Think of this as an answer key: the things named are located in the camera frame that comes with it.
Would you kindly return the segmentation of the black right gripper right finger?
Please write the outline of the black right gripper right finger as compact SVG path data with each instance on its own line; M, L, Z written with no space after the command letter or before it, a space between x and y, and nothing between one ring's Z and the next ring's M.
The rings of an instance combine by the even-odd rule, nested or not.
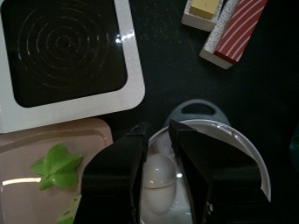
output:
M273 224L257 163L180 122L168 127L195 224Z

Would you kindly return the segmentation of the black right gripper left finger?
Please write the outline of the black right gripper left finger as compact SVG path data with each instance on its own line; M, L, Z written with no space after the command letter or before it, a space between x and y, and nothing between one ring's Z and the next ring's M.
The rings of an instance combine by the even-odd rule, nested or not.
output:
M140 123L88 162L73 224L140 224L148 130Z

